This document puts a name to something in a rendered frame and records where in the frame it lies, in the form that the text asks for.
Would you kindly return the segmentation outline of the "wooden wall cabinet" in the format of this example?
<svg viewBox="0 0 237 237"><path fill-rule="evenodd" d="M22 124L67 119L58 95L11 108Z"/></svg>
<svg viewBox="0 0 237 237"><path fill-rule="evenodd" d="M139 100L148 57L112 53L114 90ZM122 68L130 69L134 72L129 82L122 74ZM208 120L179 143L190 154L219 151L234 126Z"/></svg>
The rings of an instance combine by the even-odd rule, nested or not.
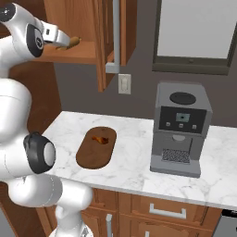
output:
<svg viewBox="0 0 237 237"><path fill-rule="evenodd" d="M81 37L81 41L68 50L56 50L48 44L38 61L95 65L102 3L103 0L44 0L47 21L69 37Z"/></svg>

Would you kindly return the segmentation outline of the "dark framed window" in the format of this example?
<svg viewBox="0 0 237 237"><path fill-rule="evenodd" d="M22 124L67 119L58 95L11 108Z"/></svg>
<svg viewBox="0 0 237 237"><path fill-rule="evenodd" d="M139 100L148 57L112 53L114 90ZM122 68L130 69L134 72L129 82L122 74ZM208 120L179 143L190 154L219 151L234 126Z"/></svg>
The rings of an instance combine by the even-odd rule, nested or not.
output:
<svg viewBox="0 0 237 237"><path fill-rule="evenodd" d="M154 71L227 75L237 47L237 0L157 0Z"/></svg>

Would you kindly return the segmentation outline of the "wide wooden base cabinet door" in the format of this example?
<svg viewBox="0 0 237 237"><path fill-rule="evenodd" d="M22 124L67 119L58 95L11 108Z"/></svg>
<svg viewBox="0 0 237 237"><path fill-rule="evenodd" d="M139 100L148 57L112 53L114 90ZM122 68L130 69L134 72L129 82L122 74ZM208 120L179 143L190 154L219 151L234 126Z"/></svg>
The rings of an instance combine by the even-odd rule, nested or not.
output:
<svg viewBox="0 0 237 237"><path fill-rule="evenodd" d="M213 235L212 231L188 226L126 215L119 216L119 237L144 237L146 231L150 232L149 237L212 237Z"/></svg>

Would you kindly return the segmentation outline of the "brown piece of meat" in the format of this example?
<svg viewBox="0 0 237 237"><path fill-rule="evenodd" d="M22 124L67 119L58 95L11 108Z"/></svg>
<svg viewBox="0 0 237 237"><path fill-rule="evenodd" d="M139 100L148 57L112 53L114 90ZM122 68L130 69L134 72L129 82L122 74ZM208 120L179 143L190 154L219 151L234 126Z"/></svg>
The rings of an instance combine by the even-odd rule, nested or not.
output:
<svg viewBox="0 0 237 237"><path fill-rule="evenodd" d="M105 138L105 137L93 136L92 140L95 140L95 141L97 141L100 144L107 144L108 143L108 138Z"/></svg>

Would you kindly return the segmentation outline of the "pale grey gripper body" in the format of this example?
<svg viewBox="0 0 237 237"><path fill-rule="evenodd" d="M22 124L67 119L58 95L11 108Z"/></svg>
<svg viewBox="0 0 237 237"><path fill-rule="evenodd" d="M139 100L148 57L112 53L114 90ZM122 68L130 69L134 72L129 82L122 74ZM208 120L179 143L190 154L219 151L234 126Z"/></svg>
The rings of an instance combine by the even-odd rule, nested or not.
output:
<svg viewBox="0 0 237 237"><path fill-rule="evenodd" d="M56 43L57 44L70 44L70 37L68 35L66 35L63 31L58 30L57 37L56 37Z"/></svg>

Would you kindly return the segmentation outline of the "white wall switch plate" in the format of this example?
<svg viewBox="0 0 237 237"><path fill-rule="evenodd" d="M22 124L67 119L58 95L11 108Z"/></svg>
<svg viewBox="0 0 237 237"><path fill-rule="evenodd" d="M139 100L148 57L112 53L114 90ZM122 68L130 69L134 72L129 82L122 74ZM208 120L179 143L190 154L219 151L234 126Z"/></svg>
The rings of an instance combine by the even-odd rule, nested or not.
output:
<svg viewBox="0 0 237 237"><path fill-rule="evenodd" d="M120 94L131 93L131 74L118 75L118 92Z"/></svg>

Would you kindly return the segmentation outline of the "tall wooden cabinet side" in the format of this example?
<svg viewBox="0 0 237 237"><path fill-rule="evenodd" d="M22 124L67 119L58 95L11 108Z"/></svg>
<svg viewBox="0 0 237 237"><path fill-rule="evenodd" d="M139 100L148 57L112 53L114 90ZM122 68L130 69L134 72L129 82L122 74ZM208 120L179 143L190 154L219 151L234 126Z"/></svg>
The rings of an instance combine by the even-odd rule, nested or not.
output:
<svg viewBox="0 0 237 237"><path fill-rule="evenodd" d="M15 66L9 77L31 92L29 132L43 133L61 112L54 65L28 62ZM29 208L15 205L8 197L7 185L0 181L0 237L47 237L56 227L55 207Z"/></svg>

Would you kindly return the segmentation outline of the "brown oval cutting board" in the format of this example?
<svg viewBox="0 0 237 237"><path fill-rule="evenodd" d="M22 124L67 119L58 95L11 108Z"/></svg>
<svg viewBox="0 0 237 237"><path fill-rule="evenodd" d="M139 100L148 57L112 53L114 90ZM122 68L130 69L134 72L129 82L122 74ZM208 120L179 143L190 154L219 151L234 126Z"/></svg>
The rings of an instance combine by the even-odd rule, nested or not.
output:
<svg viewBox="0 0 237 237"><path fill-rule="evenodd" d="M108 138L107 144L92 140L93 136ZM76 154L76 161L82 168L98 169L106 166L112 156L117 133L109 127L94 127L88 130Z"/></svg>

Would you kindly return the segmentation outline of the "brown wooden rolling pin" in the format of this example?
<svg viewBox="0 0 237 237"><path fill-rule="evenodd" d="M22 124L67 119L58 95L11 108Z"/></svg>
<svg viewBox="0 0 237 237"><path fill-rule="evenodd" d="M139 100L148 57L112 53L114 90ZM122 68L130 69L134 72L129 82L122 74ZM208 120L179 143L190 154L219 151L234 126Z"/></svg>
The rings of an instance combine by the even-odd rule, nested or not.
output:
<svg viewBox="0 0 237 237"><path fill-rule="evenodd" d="M81 37L77 37L77 36L71 37L68 46L59 46L56 48L56 50L68 50L68 49L78 45L80 43L80 41L81 41Z"/></svg>

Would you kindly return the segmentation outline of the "wooden wall cabinet door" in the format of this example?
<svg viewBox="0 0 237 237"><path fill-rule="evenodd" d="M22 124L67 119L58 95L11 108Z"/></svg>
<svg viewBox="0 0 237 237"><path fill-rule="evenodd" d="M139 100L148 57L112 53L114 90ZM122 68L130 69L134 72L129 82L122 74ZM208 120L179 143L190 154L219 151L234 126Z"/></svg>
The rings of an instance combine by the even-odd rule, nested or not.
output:
<svg viewBox="0 0 237 237"><path fill-rule="evenodd" d="M120 67L126 66L136 47L138 0L119 0ZM96 63L98 91L103 92L115 74L106 73L106 63L114 61L113 0L103 0L100 16L98 61Z"/></svg>

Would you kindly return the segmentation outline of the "grey dishwasher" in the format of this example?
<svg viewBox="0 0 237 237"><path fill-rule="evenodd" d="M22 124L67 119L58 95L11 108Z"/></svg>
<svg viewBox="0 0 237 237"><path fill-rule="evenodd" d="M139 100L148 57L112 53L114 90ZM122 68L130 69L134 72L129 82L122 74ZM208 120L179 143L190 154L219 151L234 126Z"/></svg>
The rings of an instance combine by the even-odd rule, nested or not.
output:
<svg viewBox="0 0 237 237"><path fill-rule="evenodd" d="M237 211L222 210L212 237L237 237Z"/></svg>

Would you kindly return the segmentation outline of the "narrow wooden drawer front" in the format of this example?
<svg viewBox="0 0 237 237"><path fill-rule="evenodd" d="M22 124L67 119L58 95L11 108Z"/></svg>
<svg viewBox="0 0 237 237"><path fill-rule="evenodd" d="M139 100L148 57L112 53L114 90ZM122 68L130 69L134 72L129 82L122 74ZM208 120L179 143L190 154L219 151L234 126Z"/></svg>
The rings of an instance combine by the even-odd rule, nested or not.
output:
<svg viewBox="0 0 237 237"><path fill-rule="evenodd" d="M117 193L93 188L93 201L91 206L116 211L118 209Z"/></svg>

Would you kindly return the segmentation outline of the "grey coffee machine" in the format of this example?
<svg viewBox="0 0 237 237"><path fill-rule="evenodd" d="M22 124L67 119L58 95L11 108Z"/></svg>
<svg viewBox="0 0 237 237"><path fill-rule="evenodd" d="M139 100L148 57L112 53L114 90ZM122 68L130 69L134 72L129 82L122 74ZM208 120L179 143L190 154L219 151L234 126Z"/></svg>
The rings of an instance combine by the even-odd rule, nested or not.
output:
<svg viewBox="0 0 237 237"><path fill-rule="evenodd" d="M150 170L199 178L200 155L212 119L201 84L160 82L157 85Z"/></svg>

